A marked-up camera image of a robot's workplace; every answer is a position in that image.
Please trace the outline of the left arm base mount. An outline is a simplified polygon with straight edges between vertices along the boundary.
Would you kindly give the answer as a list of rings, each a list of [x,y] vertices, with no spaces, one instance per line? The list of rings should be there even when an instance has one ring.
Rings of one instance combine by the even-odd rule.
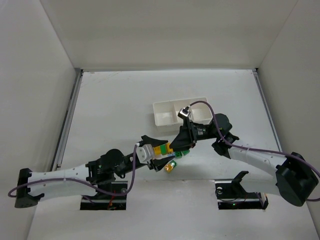
[[[98,185],[99,188],[122,194],[128,188],[128,181],[115,181],[106,185]],[[127,208],[127,196],[113,196],[96,192],[94,196],[84,196],[80,202],[81,211],[125,211]]]

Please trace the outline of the yellow sloped lego brick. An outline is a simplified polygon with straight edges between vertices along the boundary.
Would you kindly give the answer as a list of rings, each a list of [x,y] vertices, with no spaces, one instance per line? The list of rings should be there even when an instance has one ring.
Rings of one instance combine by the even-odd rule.
[[[169,142],[165,146],[166,146],[167,154],[173,154],[174,153],[174,150],[170,147],[170,143]]]

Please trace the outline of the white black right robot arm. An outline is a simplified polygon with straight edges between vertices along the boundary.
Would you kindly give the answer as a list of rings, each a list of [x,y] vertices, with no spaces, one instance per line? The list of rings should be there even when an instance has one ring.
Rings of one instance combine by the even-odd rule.
[[[221,113],[215,114],[208,124],[192,121],[184,111],[179,112],[178,117],[183,124],[170,145],[174,151],[187,151],[198,141],[214,139],[212,147],[218,155],[246,163],[271,176],[270,180],[249,180],[244,179],[248,172],[242,171],[230,180],[237,192],[278,195],[296,207],[311,201],[310,195],[319,184],[320,173],[300,154],[250,147],[231,134],[232,125],[228,117]]]

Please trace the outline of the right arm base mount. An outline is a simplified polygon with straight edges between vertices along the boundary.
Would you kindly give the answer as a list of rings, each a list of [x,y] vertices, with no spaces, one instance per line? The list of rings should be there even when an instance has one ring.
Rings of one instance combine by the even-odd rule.
[[[241,171],[234,178],[215,180],[215,196],[219,210],[266,210],[269,205],[265,193],[246,191],[241,185],[249,174]]]

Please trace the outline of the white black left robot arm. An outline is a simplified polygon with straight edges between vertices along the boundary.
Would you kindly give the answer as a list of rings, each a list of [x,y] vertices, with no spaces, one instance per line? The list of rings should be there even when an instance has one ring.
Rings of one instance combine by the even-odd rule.
[[[147,166],[158,172],[174,157],[167,140],[143,135],[128,155],[114,148],[97,160],[69,169],[35,172],[23,168],[8,196],[15,199],[17,209],[58,197],[81,195],[89,201],[98,195],[123,197],[132,190],[137,169]]]

